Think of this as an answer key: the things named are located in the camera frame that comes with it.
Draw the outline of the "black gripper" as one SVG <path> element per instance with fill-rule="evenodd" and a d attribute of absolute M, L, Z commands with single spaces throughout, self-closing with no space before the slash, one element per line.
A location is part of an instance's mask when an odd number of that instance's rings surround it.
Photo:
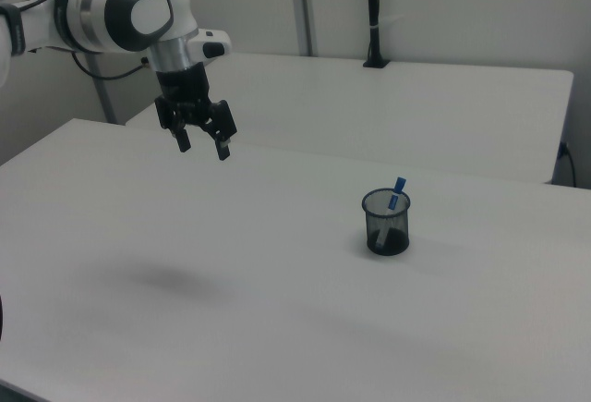
<path fill-rule="evenodd" d="M 156 77 L 162 90 L 155 99 L 159 123 L 162 129 L 170 131 L 179 151 L 187 152 L 191 148 L 186 123 L 205 123 L 202 128 L 214 140 L 219 160 L 226 160 L 237 128 L 228 102 L 213 103 L 210 100 L 205 64 L 197 63 L 180 71 L 157 72 Z"/>

